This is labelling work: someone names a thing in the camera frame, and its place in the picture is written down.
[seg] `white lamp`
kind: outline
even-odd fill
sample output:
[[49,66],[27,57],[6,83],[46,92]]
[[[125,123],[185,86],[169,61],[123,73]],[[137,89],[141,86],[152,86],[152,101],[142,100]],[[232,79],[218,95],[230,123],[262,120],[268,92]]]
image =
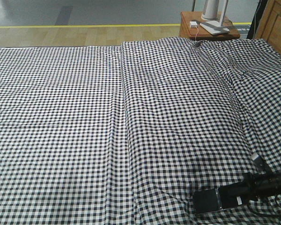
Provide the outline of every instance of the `white lamp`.
[[213,35],[228,33],[230,30],[227,27],[223,27],[223,21],[227,10],[227,5],[228,5],[228,0],[224,0],[220,21],[217,22],[214,19],[216,19],[217,17],[219,0],[206,0],[204,6],[204,12],[202,14],[202,19],[211,20],[211,21],[202,22],[200,24],[201,27],[203,27],[205,30],[207,30],[209,33]]

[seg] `lamp base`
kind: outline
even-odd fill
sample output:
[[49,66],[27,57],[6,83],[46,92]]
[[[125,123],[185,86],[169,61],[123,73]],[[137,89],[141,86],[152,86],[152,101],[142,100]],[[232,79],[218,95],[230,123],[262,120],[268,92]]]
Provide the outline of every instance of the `lamp base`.
[[220,26],[220,23],[212,20],[208,22],[201,22],[200,26],[207,30],[212,35],[228,33],[230,30],[227,27]]

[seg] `black cable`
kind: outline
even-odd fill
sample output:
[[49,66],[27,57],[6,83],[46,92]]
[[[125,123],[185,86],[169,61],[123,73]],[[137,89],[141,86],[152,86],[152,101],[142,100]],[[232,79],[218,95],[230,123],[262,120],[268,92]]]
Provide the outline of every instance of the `black cable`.
[[247,208],[248,210],[255,214],[255,215],[258,215],[260,217],[268,217],[268,218],[281,218],[281,214],[264,214],[264,213],[259,213],[257,211],[254,211],[252,208],[251,208],[251,205],[250,205],[250,202],[247,204]]

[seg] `checkered bedsheet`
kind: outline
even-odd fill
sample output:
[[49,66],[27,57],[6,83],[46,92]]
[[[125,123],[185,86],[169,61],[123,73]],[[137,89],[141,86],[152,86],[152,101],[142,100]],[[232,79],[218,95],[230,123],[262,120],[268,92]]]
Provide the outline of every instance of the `checkered bedsheet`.
[[263,40],[0,48],[0,224],[281,224],[192,208],[194,191],[256,173],[252,152],[281,171],[275,90]]

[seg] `wooden floor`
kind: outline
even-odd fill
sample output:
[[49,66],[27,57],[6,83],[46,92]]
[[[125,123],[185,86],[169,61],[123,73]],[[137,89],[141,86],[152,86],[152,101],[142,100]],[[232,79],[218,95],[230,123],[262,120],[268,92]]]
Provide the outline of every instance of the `wooden floor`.
[[120,45],[178,35],[179,26],[0,28],[0,47]]

